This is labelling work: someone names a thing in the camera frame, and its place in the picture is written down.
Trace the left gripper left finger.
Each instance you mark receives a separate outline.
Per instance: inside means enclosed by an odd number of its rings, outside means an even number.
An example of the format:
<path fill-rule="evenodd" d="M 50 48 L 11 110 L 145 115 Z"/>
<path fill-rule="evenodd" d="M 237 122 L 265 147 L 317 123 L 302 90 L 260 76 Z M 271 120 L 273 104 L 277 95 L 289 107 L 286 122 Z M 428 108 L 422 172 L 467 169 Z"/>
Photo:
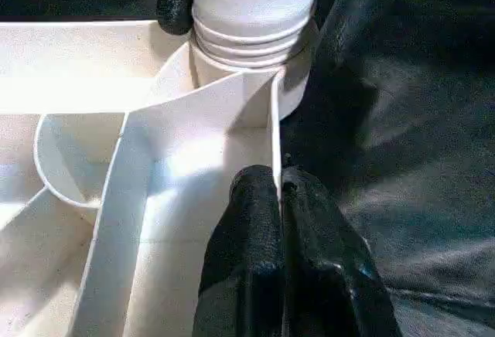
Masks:
<path fill-rule="evenodd" d="M 194 336 L 280 336 L 285 264 L 272 170 L 251 165 L 230 185 L 203 259 Z"/>

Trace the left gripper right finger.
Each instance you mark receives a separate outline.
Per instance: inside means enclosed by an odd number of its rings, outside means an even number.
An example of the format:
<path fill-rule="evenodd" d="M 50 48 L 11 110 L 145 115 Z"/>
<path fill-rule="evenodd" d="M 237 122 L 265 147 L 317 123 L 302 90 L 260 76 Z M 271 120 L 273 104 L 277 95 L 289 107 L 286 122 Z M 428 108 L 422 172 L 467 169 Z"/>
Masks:
<path fill-rule="evenodd" d="M 282 173 L 293 336 L 400 336 L 369 247 L 327 188 L 297 167 Z"/>

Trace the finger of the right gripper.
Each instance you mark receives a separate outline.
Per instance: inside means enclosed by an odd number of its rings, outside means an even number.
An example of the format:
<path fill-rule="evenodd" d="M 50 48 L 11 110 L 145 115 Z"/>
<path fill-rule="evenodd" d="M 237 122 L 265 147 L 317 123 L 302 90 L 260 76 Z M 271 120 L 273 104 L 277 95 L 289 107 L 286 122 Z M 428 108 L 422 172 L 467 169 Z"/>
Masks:
<path fill-rule="evenodd" d="M 156 15 L 160 27 L 168 34 L 182 36 L 193 25 L 193 0 L 157 0 Z"/>
<path fill-rule="evenodd" d="M 374 23 L 394 0 L 316 0 L 321 24 L 309 85 L 325 86 L 331 75 L 351 61 Z"/>

